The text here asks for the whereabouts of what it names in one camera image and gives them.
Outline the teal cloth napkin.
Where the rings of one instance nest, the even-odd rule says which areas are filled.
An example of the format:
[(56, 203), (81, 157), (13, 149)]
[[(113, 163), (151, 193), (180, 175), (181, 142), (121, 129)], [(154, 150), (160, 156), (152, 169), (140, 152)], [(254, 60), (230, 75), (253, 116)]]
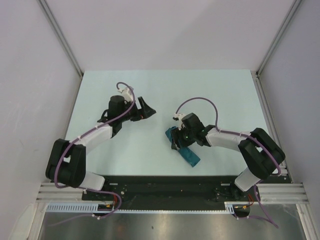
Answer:
[(180, 156), (193, 168), (200, 162), (201, 159), (188, 147), (179, 148), (175, 145), (171, 131), (176, 129), (177, 127), (173, 126), (165, 131), (165, 135), (171, 143), (171, 149), (177, 151)]

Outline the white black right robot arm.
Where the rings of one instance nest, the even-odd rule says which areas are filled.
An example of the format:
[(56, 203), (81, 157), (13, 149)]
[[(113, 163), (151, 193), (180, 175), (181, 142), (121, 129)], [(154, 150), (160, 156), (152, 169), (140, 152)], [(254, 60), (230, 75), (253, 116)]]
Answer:
[(189, 148), (196, 143), (201, 147), (222, 147), (241, 153), (247, 167), (241, 172), (230, 188), (231, 196), (242, 201), (249, 189), (280, 171), (280, 164), (286, 155), (276, 142), (262, 128), (250, 132), (234, 132), (218, 129), (216, 125), (203, 125), (194, 113), (178, 114), (173, 118), (178, 126), (170, 127), (165, 135), (171, 149), (177, 151), (191, 166), (195, 167), (200, 158)]

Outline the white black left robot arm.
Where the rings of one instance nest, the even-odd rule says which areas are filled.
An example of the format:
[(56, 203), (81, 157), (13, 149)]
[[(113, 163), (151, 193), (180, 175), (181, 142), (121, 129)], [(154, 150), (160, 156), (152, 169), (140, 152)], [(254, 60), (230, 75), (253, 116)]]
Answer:
[(123, 122), (137, 122), (156, 114), (156, 110), (147, 105), (141, 96), (137, 99), (140, 108), (134, 101), (114, 95), (95, 127), (74, 141), (57, 139), (45, 170), (46, 178), (53, 181), (57, 188), (67, 186), (91, 189), (98, 199), (107, 199), (111, 188), (105, 184), (103, 176), (87, 170), (87, 154), (103, 142), (112, 139), (122, 129)]

